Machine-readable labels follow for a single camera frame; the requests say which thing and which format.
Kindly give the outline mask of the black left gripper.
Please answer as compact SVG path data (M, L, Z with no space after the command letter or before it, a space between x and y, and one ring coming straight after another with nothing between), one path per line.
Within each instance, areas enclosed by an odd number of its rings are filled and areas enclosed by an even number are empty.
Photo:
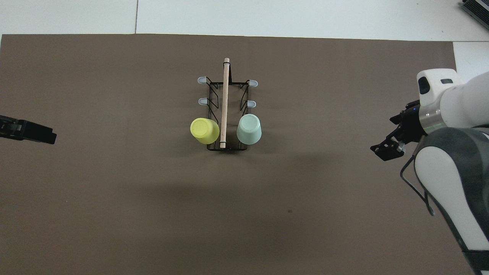
M31 121L18 121L15 118L0 115L0 138L28 140L54 145L57 134L53 129Z

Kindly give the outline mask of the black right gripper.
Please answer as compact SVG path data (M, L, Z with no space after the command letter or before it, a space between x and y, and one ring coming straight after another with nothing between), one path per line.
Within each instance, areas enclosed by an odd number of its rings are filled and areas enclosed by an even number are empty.
M389 121L398 125L399 132L388 134L384 141L371 146L369 149L381 160L388 161L405 155L405 144L419 142L426 135L419 119L420 101L412 101L405 110L390 117Z

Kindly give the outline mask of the green plastic cup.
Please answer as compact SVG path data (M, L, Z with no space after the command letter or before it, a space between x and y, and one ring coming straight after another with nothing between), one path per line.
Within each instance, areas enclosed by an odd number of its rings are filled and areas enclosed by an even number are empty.
M257 143L262 137L262 128L259 118L254 114L243 115L237 127L239 142L249 146Z

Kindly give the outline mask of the yellow plastic cup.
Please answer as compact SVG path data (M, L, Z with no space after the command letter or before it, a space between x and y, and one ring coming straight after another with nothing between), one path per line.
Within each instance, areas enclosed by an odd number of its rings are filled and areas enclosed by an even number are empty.
M191 122L190 132L202 144L214 143L220 136L220 129L214 120L199 117Z

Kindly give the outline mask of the brown table mat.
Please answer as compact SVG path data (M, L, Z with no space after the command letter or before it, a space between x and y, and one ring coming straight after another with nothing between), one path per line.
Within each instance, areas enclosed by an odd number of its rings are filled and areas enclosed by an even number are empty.
M259 83L242 152L190 132L226 57ZM0 114L57 139L0 139L0 275L471 275L409 156L369 149L430 68L452 42L3 36Z

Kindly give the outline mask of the dark ribbed device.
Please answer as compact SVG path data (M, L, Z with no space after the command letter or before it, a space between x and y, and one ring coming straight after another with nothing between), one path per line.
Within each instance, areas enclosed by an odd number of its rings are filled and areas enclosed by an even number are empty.
M489 21L489 0L462 0L461 8L482 21Z

